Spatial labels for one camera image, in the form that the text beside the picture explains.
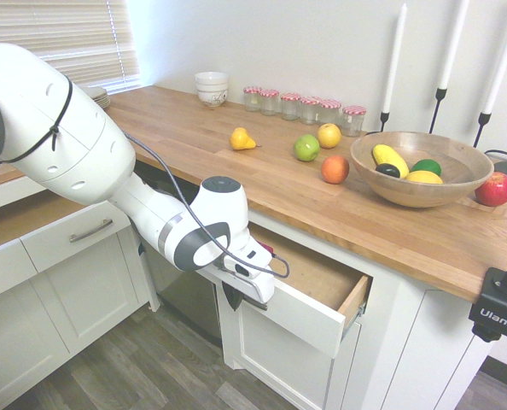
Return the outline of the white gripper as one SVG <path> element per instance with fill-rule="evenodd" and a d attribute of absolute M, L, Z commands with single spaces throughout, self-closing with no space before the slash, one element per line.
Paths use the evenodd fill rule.
<path fill-rule="evenodd" d="M 244 266 L 230 257 L 216 260 L 206 271 L 223 282 L 224 295 L 232 309 L 240 307 L 244 295 L 256 302 L 268 302 L 274 294 L 275 280 L 270 273 Z"/>

